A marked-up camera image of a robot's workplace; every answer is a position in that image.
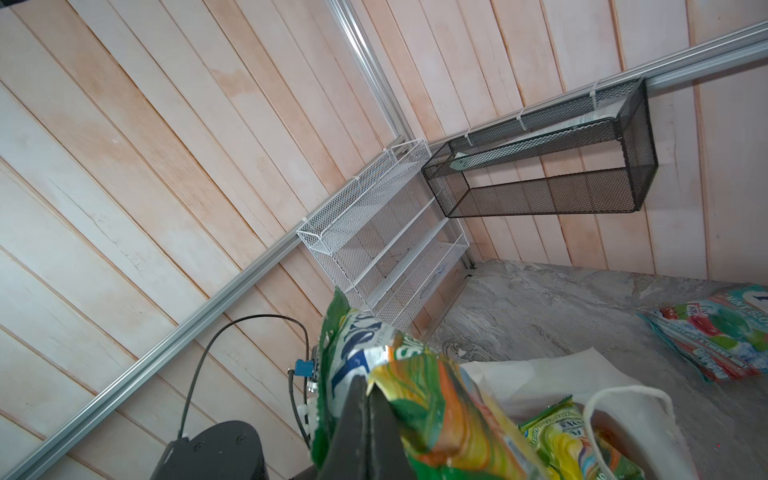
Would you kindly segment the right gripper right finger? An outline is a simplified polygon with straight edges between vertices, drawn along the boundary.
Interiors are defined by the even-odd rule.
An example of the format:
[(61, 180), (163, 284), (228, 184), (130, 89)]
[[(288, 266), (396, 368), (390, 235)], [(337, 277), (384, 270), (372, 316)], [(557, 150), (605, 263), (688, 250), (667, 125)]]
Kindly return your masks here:
[(399, 435), (397, 418), (378, 387), (369, 393), (368, 407), (368, 478), (416, 480)]

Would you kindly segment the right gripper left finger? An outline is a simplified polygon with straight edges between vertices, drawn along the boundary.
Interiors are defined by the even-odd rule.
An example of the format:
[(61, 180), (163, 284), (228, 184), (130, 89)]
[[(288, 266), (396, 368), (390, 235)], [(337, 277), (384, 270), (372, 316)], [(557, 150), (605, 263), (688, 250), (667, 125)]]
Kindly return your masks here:
[(320, 480), (368, 478), (368, 397), (363, 376), (354, 377), (341, 416), (331, 437), (328, 455), (319, 469)]

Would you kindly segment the green spring tea candy bag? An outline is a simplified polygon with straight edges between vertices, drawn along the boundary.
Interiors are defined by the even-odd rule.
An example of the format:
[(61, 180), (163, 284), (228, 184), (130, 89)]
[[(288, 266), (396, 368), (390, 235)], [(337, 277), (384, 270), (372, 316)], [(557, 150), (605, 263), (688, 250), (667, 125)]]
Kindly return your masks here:
[(311, 458), (328, 455), (354, 377), (378, 387), (397, 418), (417, 479), (543, 479), (546, 469), (498, 402), (455, 361), (335, 290), (318, 341), (318, 429)]

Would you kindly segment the green lemon candy bag front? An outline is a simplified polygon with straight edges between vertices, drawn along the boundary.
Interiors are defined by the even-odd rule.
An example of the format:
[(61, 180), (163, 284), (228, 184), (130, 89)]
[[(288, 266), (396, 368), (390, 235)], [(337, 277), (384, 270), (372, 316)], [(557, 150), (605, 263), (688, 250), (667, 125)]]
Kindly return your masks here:
[(551, 479), (607, 479), (597, 454), (616, 479), (645, 478), (644, 471), (611, 443), (611, 436), (594, 429), (595, 439), (588, 438), (582, 411), (571, 396), (550, 405), (518, 428)]

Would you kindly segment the red paper bag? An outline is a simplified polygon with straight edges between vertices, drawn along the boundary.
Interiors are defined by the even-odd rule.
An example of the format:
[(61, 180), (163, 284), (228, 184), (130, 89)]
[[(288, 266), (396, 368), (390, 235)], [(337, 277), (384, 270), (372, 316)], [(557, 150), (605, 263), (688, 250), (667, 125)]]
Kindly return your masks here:
[(462, 368), (516, 422), (569, 397), (584, 415), (587, 437), (614, 434), (648, 479), (697, 479), (669, 394), (622, 373), (595, 349), (557, 358), (469, 362)]

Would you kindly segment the teal mint candy bag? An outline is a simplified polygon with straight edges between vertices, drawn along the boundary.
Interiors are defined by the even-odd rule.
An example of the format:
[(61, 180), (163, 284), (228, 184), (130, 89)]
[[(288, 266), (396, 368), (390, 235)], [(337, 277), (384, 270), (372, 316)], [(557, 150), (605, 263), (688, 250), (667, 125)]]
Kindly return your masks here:
[(767, 289), (721, 290), (639, 314), (662, 341), (712, 382), (767, 373)]

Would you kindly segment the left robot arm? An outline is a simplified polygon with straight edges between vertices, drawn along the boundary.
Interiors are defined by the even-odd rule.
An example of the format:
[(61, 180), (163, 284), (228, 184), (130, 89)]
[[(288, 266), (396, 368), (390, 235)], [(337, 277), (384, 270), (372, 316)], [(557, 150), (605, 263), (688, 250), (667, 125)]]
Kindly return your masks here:
[(151, 479), (268, 479), (262, 444), (248, 423), (218, 423), (170, 442)]

